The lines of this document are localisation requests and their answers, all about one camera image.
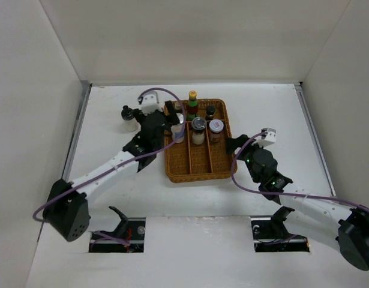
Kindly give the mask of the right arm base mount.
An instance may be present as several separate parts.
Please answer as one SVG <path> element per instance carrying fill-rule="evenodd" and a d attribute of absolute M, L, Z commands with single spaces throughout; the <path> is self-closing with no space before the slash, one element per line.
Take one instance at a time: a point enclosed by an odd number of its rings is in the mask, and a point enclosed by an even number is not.
<path fill-rule="evenodd" d="M 308 239 L 289 233 L 284 222 L 293 212 L 281 207 L 271 216 L 251 217 L 254 250 L 257 253 L 310 252 Z"/>

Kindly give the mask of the black cap pepper bottle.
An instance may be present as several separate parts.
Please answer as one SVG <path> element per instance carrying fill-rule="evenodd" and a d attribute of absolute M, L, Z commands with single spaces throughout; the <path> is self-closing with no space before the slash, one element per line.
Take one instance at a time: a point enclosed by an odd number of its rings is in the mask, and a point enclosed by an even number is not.
<path fill-rule="evenodd" d="M 216 111 L 215 106 L 213 106 L 213 105 L 208 105 L 208 106 L 207 106 L 207 108 L 206 108 L 206 117 L 205 117 L 205 119 L 206 119 L 207 121 L 211 121 L 211 120 L 213 120 L 214 115 L 215 115 L 215 111 Z"/>

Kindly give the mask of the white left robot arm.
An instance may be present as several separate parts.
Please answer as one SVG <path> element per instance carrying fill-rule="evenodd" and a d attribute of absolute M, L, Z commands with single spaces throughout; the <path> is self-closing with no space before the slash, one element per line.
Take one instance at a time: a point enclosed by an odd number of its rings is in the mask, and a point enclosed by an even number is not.
<path fill-rule="evenodd" d="M 128 218 L 118 208 L 94 213 L 91 205 L 121 180 L 136 174 L 151 164 L 164 151 L 166 133 L 179 124 L 171 101 L 165 103 L 167 112 L 155 100 L 143 100 L 139 109 L 131 110 L 140 124 L 140 131 L 108 162 L 95 170 L 67 182 L 57 180 L 42 207 L 43 220 L 66 241 L 72 242 L 86 231 L 103 238 L 126 243 L 121 239 L 127 232 Z"/>

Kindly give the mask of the clear lid salt grinder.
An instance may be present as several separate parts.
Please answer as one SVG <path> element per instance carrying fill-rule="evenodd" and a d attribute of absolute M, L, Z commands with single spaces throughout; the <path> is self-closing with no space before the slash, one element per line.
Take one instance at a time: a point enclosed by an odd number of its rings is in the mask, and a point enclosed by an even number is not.
<path fill-rule="evenodd" d="M 192 135 L 191 139 L 195 145 L 201 145 L 205 140 L 206 120 L 202 117 L 196 117 L 191 122 Z"/>

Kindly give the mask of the green label yellow cap bottle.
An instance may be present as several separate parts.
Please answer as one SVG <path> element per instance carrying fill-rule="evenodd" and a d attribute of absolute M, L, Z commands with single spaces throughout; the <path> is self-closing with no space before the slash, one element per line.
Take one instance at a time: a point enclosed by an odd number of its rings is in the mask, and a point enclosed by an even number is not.
<path fill-rule="evenodd" d="M 192 121 L 197 117 L 199 104 L 197 101 L 197 92 L 190 91 L 188 94 L 189 100 L 187 104 L 187 121 Z"/>

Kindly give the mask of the aluminium frame rail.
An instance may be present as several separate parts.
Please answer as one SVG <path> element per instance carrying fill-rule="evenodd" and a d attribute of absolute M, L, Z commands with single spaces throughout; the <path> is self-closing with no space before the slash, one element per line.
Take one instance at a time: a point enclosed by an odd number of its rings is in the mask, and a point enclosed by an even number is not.
<path fill-rule="evenodd" d="M 83 124 L 83 120 L 85 117 L 85 112 L 86 112 L 86 108 L 88 105 L 88 100 L 89 100 L 89 96 L 90 96 L 91 88 L 92 88 L 92 83 L 87 80 L 81 81 L 81 84 L 82 84 L 82 93 L 80 96 L 80 101 L 79 101 L 79 105 L 78 105 L 78 109 L 76 113 L 74 127 L 72 130 L 70 143 L 68 146 L 67 156 L 66 156 L 65 163 L 64 163 L 63 170 L 62 170 L 61 177 L 60 177 L 63 180 L 68 180 L 70 173 L 71 173 L 71 168 L 73 165 L 73 160 L 74 160 L 74 156 L 76 153 L 77 144 L 79 141 L 79 136 L 80 136 L 80 132 L 82 129 L 82 124 Z"/>

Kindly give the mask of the silver lid peppercorn jar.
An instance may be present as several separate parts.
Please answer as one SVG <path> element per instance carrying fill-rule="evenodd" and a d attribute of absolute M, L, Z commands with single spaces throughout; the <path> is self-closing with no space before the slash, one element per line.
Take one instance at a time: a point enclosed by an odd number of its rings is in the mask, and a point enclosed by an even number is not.
<path fill-rule="evenodd" d="M 184 116 L 181 113 L 177 113 L 176 115 L 179 119 L 179 123 L 171 126 L 172 140 L 175 143 L 182 143 L 184 141 L 185 136 L 185 133 L 182 132 L 185 124 Z"/>

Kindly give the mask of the brown wicker divided basket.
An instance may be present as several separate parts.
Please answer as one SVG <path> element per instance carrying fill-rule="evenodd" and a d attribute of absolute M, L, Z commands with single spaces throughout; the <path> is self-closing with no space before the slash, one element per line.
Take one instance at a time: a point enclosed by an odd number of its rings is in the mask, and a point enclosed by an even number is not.
<path fill-rule="evenodd" d="M 205 140 L 196 145 L 192 142 L 192 126 L 185 124 L 184 140 L 176 143 L 164 152 L 167 177 L 174 183 L 226 179 L 237 167 L 231 169 L 234 154 L 226 153 L 226 139 L 232 136 L 225 102 L 221 99 L 200 99 L 199 116 L 206 116 L 209 105 L 215 107 L 215 118 L 224 123 L 224 129 L 218 142 L 209 140 L 205 132 Z"/>

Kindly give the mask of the orange label sauce jar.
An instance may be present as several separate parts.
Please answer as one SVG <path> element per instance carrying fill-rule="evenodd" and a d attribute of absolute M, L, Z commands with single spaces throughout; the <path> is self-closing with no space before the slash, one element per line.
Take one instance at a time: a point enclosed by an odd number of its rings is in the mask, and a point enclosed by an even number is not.
<path fill-rule="evenodd" d="M 213 119 L 209 122 L 209 141 L 219 142 L 224 130 L 224 122 L 219 119 Z"/>

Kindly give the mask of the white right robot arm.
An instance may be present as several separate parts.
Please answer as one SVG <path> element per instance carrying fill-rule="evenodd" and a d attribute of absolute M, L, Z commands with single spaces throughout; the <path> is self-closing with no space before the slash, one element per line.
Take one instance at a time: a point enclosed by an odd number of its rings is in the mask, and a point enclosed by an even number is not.
<path fill-rule="evenodd" d="M 280 238 L 304 236 L 338 251 L 362 271 L 369 270 L 369 208 L 335 197 L 317 196 L 282 175 L 273 154 L 266 149 L 277 132 L 264 128 L 253 137 L 226 139 L 226 153 L 245 163 L 256 194 L 277 203 L 271 232 Z"/>

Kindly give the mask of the black top salt shaker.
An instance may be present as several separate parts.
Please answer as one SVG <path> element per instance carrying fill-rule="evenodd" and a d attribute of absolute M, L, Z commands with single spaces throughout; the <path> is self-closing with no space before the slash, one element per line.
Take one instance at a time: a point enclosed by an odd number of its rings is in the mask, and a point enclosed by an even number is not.
<path fill-rule="evenodd" d="M 123 119 L 123 127 L 126 131 L 134 132 L 138 130 L 139 123 L 135 119 L 132 108 L 128 107 L 127 105 L 123 106 L 121 117 Z"/>

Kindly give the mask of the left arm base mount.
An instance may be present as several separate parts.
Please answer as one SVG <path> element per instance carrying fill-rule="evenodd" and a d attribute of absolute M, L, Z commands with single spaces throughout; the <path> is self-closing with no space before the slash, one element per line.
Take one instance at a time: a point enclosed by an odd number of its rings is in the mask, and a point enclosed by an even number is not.
<path fill-rule="evenodd" d="M 118 208 L 109 206 L 110 212 L 94 219 L 90 253 L 142 253 L 144 252 L 146 218 L 128 217 Z"/>

